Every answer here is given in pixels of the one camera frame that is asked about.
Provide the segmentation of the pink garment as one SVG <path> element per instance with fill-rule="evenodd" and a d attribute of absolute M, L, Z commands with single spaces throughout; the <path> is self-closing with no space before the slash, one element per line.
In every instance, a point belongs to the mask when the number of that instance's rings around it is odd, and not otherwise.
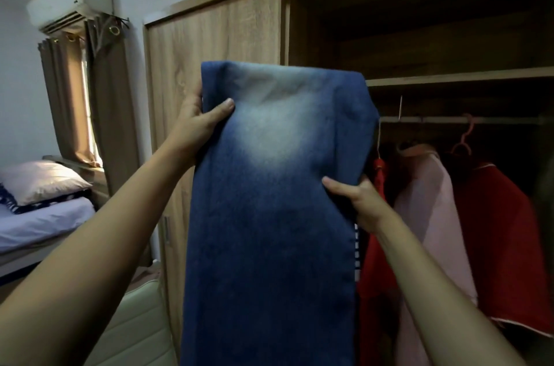
<path fill-rule="evenodd" d="M 400 192 L 394 210 L 413 234 L 474 305 L 474 285 L 461 222 L 454 202 L 453 185 L 433 146 L 418 144 L 401 150 L 411 180 Z"/>

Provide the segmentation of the red garment with white trim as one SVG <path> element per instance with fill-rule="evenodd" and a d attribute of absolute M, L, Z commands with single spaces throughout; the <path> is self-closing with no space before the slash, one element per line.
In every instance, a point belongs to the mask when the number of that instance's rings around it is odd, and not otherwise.
<path fill-rule="evenodd" d="M 489 163 L 453 187 L 481 312 L 554 337 L 550 276 L 529 197 Z"/>

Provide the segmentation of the white pillow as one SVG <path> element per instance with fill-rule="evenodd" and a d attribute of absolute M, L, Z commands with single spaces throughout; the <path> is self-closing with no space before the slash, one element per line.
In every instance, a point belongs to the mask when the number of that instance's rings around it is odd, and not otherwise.
<path fill-rule="evenodd" d="M 0 167 L 0 185 L 18 206 L 56 199 L 92 187 L 74 170 L 48 160 Z"/>

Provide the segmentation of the person's right hand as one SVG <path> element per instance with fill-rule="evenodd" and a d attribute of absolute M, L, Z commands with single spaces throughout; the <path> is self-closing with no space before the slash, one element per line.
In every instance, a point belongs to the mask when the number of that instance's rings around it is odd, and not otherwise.
<path fill-rule="evenodd" d="M 389 204 L 365 174 L 356 185 L 356 200 L 350 202 L 357 213 L 357 225 L 370 234 L 379 233 L 393 215 Z"/>

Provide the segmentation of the person's left hand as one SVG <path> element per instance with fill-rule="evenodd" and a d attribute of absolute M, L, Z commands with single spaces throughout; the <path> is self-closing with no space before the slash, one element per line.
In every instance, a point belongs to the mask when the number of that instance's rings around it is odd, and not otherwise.
<path fill-rule="evenodd" d="M 215 130 L 201 125 L 200 116 L 203 113 L 202 83 L 198 83 L 186 93 L 179 116 L 166 139 L 186 168 L 194 165 L 196 154 Z"/>

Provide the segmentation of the pink plastic hanger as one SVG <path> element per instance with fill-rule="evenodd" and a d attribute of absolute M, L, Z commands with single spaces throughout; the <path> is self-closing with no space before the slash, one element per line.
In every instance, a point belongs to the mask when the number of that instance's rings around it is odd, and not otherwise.
<path fill-rule="evenodd" d="M 451 155 L 457 155 L 457 156 L 461 156 L 461 155 L 472 156 L 473 151 L 470 145 L 467 143 L 467 139 L 474 130 L 474 126 L 475 126 L 474 117 L 469 113 L 465 113 L 463 114 L 463 116 L 467 120 L 468 128 L 465 132 L 462 133 L 460 141 L 451 148 L 449 153 Z"/>

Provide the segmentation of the wooden wardrobe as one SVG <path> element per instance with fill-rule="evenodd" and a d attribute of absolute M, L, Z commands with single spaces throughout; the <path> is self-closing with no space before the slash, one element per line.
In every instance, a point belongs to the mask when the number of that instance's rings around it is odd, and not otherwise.
<path fill-rule="evenodd" d="M 184 0 L 144 26 L 215 1 Z M 452 185 L 489 163 L 529 197 L 554 312 L 554 0 L 283 0 L 281 20 L 282 60 L 272 65 L 364 76 L 379 118 L 362 173 L 392 207 L 411 180 L 399 152 L 418 144 L 433 146 Z M 465 113 L 547 122 L 477 124 L 467 139 L 472 156 L 457 156 L 449 152 L 468 124 L 380 121 Z M 354 226 L 356 366 L 357 283 L 367 235 Z M 431 366 L 399 286 L 396 307 L 393 366 Z M 491 321 L 529 366 L 554 366 L 554 337 Z"/>

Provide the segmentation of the wooden sliding wardrobe door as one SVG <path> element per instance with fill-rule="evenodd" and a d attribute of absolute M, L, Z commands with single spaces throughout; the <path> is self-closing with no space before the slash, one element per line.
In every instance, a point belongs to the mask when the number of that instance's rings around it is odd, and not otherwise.
<path fill-rule="evenodd" d="M 217 86 L 229 61 L 281 63 L 283 0 L 218 0 L 148 23 L 143 42 L 152 151 L 170 134 L 184 98 L 199 85 L 210 111 L 233 97 Z M 194 168 L 180 179 L 158 224 L 164 293 L 177 359 L 181 357 L 183 302 Z"/>

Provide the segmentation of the cream padded chair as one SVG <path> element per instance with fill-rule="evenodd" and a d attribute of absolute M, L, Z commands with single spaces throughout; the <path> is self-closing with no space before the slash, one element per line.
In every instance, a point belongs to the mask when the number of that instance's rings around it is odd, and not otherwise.
<path fill-rule="evenodd" d="M 178 366 L 159 268 L 139 267 L 84 366 Z"/>

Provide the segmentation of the person's right forearm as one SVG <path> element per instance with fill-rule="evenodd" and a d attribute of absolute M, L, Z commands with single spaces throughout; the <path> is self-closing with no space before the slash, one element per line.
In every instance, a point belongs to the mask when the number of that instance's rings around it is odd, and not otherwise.
<path fill-rule="evenodd" d="M 527 366 L 391 208 L 376 235 L 434 366 Z"/>

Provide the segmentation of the blue faded denim jeans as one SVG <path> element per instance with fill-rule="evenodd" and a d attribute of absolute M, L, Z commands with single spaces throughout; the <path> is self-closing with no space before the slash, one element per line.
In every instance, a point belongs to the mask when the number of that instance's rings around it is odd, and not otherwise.
<path fill-rule="evenodd" d="M 199 153 L 179 366 L 354 366 L 357 185 L 379 118 L 357 72 L 226 62 Z"/>

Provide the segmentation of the dark patterned pillow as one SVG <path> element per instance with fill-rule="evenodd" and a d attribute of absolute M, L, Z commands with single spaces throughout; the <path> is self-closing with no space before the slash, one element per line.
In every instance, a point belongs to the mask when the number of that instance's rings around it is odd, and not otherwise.
<path fill-rule="evenodd" d="M 20 208 L 15 200 L 15 198 L 4 188 L 0 183 L 0 203 L 5 205 L 8 210 L 14 214 L 20 214 Z"/>

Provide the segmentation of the person's left forearm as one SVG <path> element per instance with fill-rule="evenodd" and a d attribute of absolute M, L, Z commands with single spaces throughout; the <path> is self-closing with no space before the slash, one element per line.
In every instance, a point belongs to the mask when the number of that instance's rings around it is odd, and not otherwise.
<path fill-rule="evenodd" d="M 198 145 L 164 143 L 0 304 L 0 366 L 83 366 Z"/>

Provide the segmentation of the brown curtain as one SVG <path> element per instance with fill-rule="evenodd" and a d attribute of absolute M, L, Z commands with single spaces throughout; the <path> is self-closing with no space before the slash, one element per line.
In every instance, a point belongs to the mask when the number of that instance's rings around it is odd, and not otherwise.
<path fill-rule="evenodd" d="M 38 51 L 61 157 L 87 167 L 101 167 L 90 119 L 81 38 L 61 33 L 42 40 Z"/>
<path fill-rule="evenodd" d="M 113 196 L 140 166 L 122 21 L 105 13 L 87 20 L 85 45 L 93 135 Z"/>

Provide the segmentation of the bed with lilac sheet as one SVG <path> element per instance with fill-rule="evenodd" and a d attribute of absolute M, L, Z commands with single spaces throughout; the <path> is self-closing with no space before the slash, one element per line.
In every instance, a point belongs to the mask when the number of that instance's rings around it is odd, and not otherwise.
<path fill-rule="evenodd" d="M 22 277 L 94 213 L 85 197 L 24 214 L 0 203 L 0 285 Z"/>

